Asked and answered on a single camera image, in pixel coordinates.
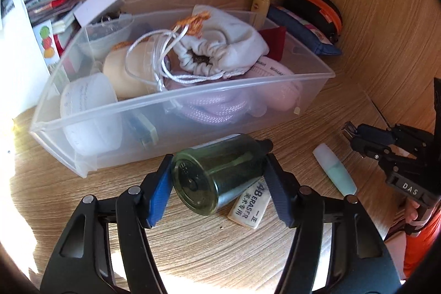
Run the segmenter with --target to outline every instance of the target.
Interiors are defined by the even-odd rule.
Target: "black pencil case with orange trim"
[[[343,19],[330,0],[285,0],[283,7],[313,24],[332,44],[338,41]]]

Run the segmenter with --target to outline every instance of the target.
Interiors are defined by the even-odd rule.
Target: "drawstring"
[[[155,85],[155,86],[157,85],[154,82],[145,80],[145,79],[133,74],[127,66],[127,59],[129,57],[129,54],[133,51],[133,49],[140,42],[142,42],[145,38],[159,34],[160,36],[167,37],[166,41],[164,42],[164,44],[162,45],[162,47],[160,49],[159,57],[158,57],[157,61],[155,61],[155,59],[153,59],[153,62],[156,63],[156,65],[157,65],[157,69],[159,69],[160,75],[162,75],[163,77],[167,77],[177,83],[181,83],[183,85],[200,83],[202,81],[207,81],[207,80],[217,80],[217,79],[222,78],[222,76],[225,74],[225,71],[222,71],[222,72],[215,74],[215,75],[212,75],[210,77],[201,76],[201,75],[194,75],[194,74],[173,75],[169,72],[169,70],[167,69],[167,66],[165,65],[165,57],[171,51],[171,49],[173,49],[173,47],[184,37],[184,35],[188,31],[189,25],[186,25],[181,33],[177,33],[177,31],[180,28],[181,28],[180,26],[176,26],[172,31],[168,30],[168,29],[153,30],[153,31],[149,31],[148,33],[146,33],[146,34],[142,35],[141,37],[139,37],[138,39],[136,39],[136,41],[127,50],[126,57],[124,60],[124,67],[125,67],[127,74],[129,74],[132,78],[139,80],[143,83],[146,83],[148,85]],[[154,58],[157,55],[156,52],[157,52],[157,49],[155,48],[154,52],[153,52]]]

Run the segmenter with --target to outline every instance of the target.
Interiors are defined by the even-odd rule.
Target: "silver screw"
[[[305,196],[308,196],[312,193],[312,189],[311,189],[311,187],[308,187],[308,186],[301,186],[299,188],[299,192]]]
[[[358,197],[354,196],[353,194],[348,194],[345,198],[346,198],[346,201],[348,201],[349,203],[352,203],[352,204],[358,203]]]
[[[141,188],[139,186],[131,186],[129,188],[129,194],[138,194],[141,192]]]
[[[88,194],[87,196],[83,197],[83,203],[92,203],[93,202],[93,196],[91,194]]]

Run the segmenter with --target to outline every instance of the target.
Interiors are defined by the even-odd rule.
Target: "blue pouch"
[[[270,5],[268,19],[286,27],[288,33],[302,42],[316,55],[341,55],[341,50],[334,46],[315,26],[283,7]]]

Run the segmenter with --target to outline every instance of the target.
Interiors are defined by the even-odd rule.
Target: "translucent green bottle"
[[[235,134],[178,152],[171,164],[173,185],[183,203],[211,215],[263,175],[271,140]]]

